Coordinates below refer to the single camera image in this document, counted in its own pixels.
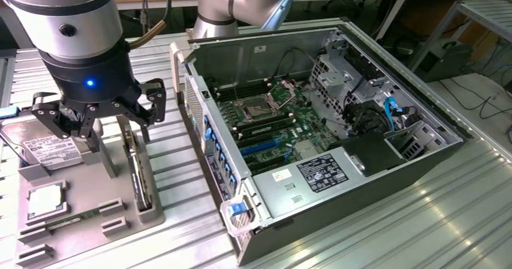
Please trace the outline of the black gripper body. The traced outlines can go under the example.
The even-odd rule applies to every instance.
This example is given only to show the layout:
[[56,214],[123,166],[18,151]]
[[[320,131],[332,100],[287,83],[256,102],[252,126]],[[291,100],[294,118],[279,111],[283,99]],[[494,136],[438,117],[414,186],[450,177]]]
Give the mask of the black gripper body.
[[64,59],[38,52],[65,107],[84,114],[92,105],[97,117],[118,113],[113,102],[131,110],[139,109],[140,88],[132,74],[128,51],[128,43],[117,40],[109,50],[90,58]]

